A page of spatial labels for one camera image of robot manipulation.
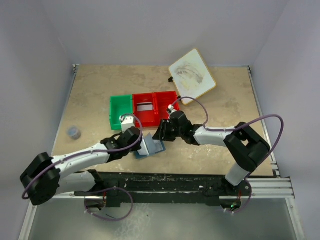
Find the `white credit card magnetic stripe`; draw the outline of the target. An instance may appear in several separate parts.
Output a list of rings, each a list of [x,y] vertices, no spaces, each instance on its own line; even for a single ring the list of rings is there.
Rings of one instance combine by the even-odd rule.
[[[136,110],[138,112],[153,111],[154,106],[153,106],[152,102],[139,102],[136,105]]]

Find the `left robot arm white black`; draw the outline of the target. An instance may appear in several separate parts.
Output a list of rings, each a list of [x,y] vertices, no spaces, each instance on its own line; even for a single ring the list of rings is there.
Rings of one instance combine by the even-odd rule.
[[[142,130],[130,127],[81,151],[56,156],[40,153],[20,176],[22,199],[34,206],[42,205],[62,190],[62,180],[83,169],[120,160],[139,150],[141,142]]]

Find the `blue card holder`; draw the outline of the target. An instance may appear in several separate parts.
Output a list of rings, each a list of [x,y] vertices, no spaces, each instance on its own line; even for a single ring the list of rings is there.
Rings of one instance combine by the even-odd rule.
[[[166,150],[164,143],[160,140],[154,140],[150,133],[142,137],[140,146],[141,149],[134,152],[136,159],[150,157]]]

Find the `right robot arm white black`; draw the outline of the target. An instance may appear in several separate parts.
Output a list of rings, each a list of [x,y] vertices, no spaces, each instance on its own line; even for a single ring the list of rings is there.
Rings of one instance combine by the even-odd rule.
[[[193,124],[183,111],[175,111],[168,119],[162,119],[152,139],[174,142],[181,138],[194,146],[212,145],[225,147],[235,164],[225,176],[222,190],[228,196],[240,190],[240,183],[267,158],[270,145],[249,125],[240,122],[233,127],[205,127]]]

